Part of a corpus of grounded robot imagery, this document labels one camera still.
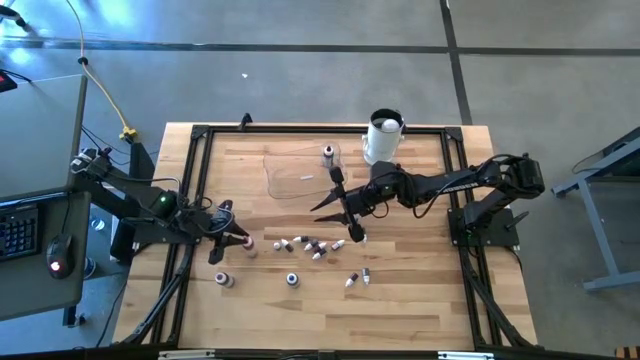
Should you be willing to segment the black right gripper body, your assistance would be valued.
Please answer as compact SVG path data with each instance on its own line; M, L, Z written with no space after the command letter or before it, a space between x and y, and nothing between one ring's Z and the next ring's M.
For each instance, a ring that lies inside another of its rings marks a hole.
M350 238L354 242L361 242L366 231L358 222L357 216L365 217L373 213L374 205L370 203L371 197L368 197L371 196L371 193L364 186L347 191L343 185L344 176L342 170L338 166L331 167L329 175L335 184L334 189L345 192L345 199L342 203L339 203L342 206L341 213L345 213L349 217L349 222L341 224L347 227Z

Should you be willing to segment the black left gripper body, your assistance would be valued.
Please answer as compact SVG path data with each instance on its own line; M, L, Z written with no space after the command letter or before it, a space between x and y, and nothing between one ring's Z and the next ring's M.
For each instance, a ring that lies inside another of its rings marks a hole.
M209 217L209 224L204 228L205 236L214 242L208 257L208 263L211 265L216 265L223 260L226 247L229 245L226 232L234 221L232 207L232 200L224 200L217 206L216 212Z

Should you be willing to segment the clear plastic bin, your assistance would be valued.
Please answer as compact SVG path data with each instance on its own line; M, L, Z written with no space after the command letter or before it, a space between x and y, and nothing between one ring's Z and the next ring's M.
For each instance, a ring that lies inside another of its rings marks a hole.
M329 169L323 166L323 149L335 150L334 165L343 167L338 143L328 142L294 150L271 152L263 159L268 193L274 199L293 199L326 193L334 187Z

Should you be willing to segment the white cylindrical cup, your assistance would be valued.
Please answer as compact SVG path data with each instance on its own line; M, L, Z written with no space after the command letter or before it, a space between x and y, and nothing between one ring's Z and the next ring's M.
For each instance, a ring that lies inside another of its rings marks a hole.
M381 124L386 119L395 119L400 124L400 129L394 133L382 131ZM405 122L400 112L388 108L374 111L369 119L367 133L362 137L365 162L369 165L377 161L390 162L404 139L404 128Z

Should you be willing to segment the black power box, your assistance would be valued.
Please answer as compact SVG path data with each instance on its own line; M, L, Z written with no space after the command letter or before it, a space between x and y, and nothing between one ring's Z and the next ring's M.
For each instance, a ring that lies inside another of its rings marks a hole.
M136 229L123 221L116 221L110 246L110 256L123 264L130 264L134 257L134 237Z

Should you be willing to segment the black computer mouse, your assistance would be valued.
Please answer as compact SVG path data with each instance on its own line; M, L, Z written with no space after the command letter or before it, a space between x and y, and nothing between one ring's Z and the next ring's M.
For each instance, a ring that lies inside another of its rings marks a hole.
M67 233L54 236L46 248L46 263L54 279L68 277L74 269L73 237Z

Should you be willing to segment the gray desk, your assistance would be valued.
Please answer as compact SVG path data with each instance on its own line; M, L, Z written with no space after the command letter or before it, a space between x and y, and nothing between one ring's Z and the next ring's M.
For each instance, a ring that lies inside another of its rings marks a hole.
M83 270L89 227L90 195L86 192L15 202L0 207L35 204L39 209L37 254L0 262L0 321L68 308L82 296ZM73 237L74 269L64 279L47 270L46 248L60 233Z

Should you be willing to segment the gray flat panel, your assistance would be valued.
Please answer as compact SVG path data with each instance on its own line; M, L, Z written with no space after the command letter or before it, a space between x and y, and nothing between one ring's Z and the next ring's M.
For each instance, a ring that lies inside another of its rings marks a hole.
M0 203L70 188L86 92L73 75L0 93Z

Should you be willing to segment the black keyboard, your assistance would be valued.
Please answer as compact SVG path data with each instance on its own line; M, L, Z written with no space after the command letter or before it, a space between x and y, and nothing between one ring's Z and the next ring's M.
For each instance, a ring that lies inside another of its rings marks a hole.
M38 220L35 204L0 209L0 262L39 252Z

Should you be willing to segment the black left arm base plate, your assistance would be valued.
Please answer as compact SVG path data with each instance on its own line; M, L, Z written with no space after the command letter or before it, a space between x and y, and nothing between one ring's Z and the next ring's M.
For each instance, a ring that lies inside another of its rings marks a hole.
M123 221L134 228L134 242L189 245L204 236L209 216L203 211L175 207L171 212L127 217Z

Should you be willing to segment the black aluminium table frame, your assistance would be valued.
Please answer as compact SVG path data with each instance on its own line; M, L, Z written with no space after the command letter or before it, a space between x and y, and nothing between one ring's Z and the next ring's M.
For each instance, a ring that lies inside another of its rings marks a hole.
M250 124L244 131L217 126L198 144L188 123L166 126L156 173L165 187L195 160L187 182L214 201L230 199L238 224L257 244L248 258L229 248L222 262L208 263L212 245L195 249L184 295L170 300L162 335L179 335L181 349L320 351L429 351L473 348L468 302L474 294L463 281L458 250L449 235L447 211L464 202L460 195L438 199L416 218L397 203L380 206L363 220L366 244L347 242L318 260L302 247L276 251L273 244L298 235L333 242L346 239L338 223L315 219L339 211L331 204L312 211L325 198L318 193L274 199L268 193L264 157L271 152L335 142L341 148L348 187L364 184L368 170L362 130L345 124ZM365 285L362 269L369 268ZM232 288L215 281L226 272ZM352 273L353 286L345 282ZM286 283L296 273L298 288Z

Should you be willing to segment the silver metal bracket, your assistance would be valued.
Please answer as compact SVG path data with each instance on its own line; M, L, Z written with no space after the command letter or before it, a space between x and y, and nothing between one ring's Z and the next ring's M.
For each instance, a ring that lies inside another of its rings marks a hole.
M161 351L157 360L213 360L216 358L214 350L191 349Z
M438 360L495 360L493 353L466 351L439 351Z

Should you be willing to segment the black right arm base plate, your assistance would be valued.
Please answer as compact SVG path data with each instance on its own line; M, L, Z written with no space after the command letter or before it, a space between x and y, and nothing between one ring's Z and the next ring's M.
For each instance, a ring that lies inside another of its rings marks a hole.
M464 211L460 208L448 211L451 242L459 247L518 247L520 245L516 226L528 211L515 216L510 208L496 213L488 222L466 225Z

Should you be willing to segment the gray metal cart frame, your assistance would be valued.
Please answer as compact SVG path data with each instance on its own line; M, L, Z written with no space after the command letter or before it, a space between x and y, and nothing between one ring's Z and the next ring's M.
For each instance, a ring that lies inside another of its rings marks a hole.
M621 252L640 251L640 126L578 161L551 189L557 198L577 192L606 274L586 280L587 291L640 285L640 265L627 270Z

